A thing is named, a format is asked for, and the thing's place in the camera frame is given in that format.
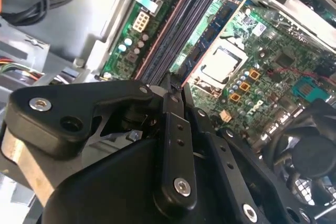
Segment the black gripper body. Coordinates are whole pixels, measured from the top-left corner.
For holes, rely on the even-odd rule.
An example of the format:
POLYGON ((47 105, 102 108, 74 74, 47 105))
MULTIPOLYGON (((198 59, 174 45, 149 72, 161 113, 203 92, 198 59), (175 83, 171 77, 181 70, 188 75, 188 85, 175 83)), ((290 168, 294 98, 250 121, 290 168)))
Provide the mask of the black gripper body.
POLYGON ((242 223, 233 196, 194 158, 191 141, 141 140, 71 175, 44 223, 242 223))

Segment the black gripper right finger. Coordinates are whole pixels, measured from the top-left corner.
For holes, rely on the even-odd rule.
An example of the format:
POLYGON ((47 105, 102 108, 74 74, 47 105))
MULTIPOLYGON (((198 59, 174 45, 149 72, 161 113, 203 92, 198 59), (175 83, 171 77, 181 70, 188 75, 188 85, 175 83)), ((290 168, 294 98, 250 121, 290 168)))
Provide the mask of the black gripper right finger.
POLYGON ((190 86, 172 80, 182 94, 195 149, 204 150, 221 223, 301 223, 300 204, 273 172, 229 128, 218 133, 209 116, 194 106, 190 86))

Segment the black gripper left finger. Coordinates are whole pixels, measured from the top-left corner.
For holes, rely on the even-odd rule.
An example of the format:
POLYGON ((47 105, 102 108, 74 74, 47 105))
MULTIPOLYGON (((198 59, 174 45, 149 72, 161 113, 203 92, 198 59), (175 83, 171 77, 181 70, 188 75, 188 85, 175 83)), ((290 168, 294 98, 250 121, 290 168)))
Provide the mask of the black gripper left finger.
POLYGON ((71 175, 141 140, 191 141, 179 92, 169 84, 108 81, 14 91, 1 152, 45 208, 71 175))

